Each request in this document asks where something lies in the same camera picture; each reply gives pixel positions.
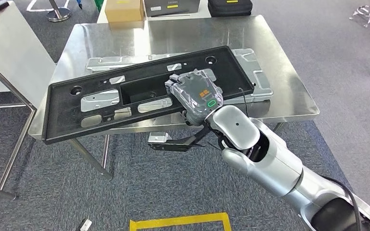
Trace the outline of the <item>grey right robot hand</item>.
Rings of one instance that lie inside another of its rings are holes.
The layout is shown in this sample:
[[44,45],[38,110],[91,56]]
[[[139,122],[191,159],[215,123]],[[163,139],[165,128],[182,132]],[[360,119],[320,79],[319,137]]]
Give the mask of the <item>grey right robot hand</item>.
[[223,91],[215,85],[215,81],[216,76],[211,69],[195,69],[170,75],[165,87],[186,110],[185,120],[191,125],[199,126],[224,104]]

